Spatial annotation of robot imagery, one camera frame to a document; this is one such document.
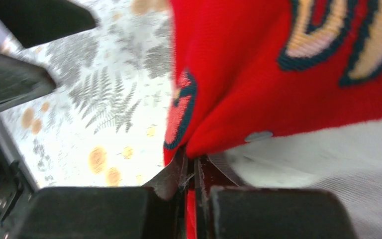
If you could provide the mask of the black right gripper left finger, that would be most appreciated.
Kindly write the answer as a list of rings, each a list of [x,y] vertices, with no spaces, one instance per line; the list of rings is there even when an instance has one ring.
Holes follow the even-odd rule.
[[[48,187],[36,192],[11,239],[184,239],[188,162],[172,161],[140,187]]]

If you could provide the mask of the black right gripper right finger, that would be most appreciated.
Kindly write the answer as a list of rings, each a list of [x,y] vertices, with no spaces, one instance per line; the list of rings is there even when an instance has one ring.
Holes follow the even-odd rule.
[[[354,239],[338,198],[324,190],[245,187],[209,156],[194,162],[198,239]]]

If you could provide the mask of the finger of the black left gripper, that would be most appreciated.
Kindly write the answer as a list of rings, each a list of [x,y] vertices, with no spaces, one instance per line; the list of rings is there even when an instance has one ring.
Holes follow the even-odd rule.
[[[0,0],[0,29],[25,48],[96,27],[91,12],[70,0]]]
[[[0,54],[0,112],[56,88],[56,82],[45,68]]]

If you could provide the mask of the white pillow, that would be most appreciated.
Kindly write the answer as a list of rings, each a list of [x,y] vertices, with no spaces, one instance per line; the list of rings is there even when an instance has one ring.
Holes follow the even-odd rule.
[[[245,182],[335,193],[361,239],[382,239],[382,120],[267,138],[226,151]]]

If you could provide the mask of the red cartoon print pillowcase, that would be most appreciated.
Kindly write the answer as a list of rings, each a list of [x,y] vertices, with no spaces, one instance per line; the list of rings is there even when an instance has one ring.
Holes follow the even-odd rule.
[[[164,163],[382,120],[382,0],[174,0]]]

